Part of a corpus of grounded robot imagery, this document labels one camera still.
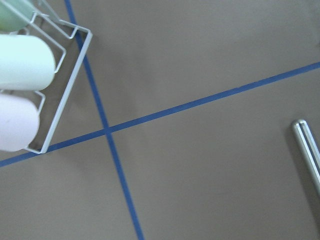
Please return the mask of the steel muddler black tip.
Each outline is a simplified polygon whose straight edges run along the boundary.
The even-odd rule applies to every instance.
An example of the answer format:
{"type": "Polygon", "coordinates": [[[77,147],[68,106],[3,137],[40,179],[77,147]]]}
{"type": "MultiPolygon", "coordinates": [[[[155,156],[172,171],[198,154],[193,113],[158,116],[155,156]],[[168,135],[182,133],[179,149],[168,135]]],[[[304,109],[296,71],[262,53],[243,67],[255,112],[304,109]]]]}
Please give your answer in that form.
{"type": "Polygon", "coordinates": [[[308,123],[297,119],[292,123],[292,130],[300,152],[308,167],[313,185],[320,195],[320,151],[308,123]]]}

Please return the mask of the white cup in rack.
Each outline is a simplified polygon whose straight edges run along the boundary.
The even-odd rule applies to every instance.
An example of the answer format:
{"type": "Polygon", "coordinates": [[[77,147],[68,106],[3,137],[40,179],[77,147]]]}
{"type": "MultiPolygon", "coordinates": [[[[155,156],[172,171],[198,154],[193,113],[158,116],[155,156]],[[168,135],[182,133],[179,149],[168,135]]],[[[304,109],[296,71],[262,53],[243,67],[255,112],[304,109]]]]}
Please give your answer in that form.
{"type": "Polygon", "coordinates": [[[32,35],[0,35],[0,88],[40,91],[53,81],[56,61],[51,48],[32,35]]]}

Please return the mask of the pink cup in rack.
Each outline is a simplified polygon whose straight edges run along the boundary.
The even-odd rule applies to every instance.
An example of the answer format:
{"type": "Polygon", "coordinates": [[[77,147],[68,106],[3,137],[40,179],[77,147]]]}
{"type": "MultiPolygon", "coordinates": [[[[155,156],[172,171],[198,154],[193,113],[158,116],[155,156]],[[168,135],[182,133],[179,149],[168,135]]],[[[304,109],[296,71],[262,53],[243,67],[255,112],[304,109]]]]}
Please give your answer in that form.
{"type": "Polygon", "coordinates": [[[0,95],[0,149],[22,150],[34,140],[40,126],[38,109],[27,98],[0,95]]]}

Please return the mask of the green cup in rack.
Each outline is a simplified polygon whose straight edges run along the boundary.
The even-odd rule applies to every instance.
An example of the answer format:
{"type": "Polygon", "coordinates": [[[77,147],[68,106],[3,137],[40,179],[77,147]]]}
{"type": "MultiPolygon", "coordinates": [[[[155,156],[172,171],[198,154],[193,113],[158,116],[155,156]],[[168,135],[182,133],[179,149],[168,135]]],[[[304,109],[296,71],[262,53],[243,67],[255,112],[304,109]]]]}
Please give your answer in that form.
{"type": "Polygon", "coordinates": [[[30,24],[33,16],[40,11],[32,0],[1,0],[0,30],[17,32],[30,24]]]}

